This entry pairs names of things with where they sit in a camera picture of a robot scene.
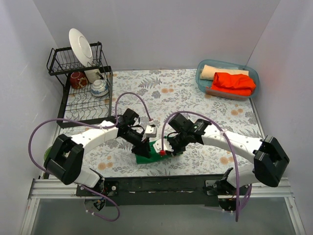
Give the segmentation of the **green t shirt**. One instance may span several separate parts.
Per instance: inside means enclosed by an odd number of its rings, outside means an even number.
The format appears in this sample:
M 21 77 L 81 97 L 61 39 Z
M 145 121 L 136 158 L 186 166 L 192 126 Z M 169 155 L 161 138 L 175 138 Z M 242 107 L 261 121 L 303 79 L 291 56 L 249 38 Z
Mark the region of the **green t shirt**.
M 151 164 L 151 163 L 160 162 L 165 159 L 177 157 L 178 155 L 181 155 L 181 153 L 174 155 L 172 152 L 169 152 L 169 154 L 166 154 L 164 156 L 160 155 L 160 153 L 156 151 L 155 146 L 160 147 L 161 140 L 152 141 L 149 143 L 149 145 L 150 145 L 149 157 L 144 157 L 144 156 L 135 154 L 137 164 Z

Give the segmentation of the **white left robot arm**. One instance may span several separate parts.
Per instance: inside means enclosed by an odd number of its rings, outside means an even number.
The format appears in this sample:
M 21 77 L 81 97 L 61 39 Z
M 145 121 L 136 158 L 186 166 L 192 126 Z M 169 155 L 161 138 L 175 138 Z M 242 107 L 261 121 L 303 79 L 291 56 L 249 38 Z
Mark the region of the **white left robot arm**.
M 104 177 L 83 166 L 83 158 L 94 148 L 118 137 L 133 145 L 132 153 L 148 158 L 149 139 L 144 137 L 144 131 L 135 130 L 139 127 L 135 125 L 137 120 L 139 115 L 128 108 L 122 115 L 105 118 L 96 128 L 72 136 L 59 135 L 47 150 L 45 169 L 65 185 L 85 185 L 92 195 L 100 195 L 105 188 Z

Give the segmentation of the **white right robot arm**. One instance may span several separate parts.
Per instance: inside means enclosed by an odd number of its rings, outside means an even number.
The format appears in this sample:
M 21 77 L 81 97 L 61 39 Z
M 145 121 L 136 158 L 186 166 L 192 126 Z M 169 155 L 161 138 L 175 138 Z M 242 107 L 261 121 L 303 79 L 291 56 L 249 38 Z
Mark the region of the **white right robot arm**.
M 222 131 L 212 121 L 198 119 L 195 122 L 176 114 L 169 125 L 176 135 L 168 139 L 173 154 L 182 153 L 190 143 L 199 143 L 233 151 L 250 163 L 241 167 L 231 167 L 210 186 L 207 191 L 215 195 L 231 195 L 239 188 L 254 183 L 262 183 L 275 188 L 290 162 L 281 144 L 275 137 L 251 138 L 229 131 Z

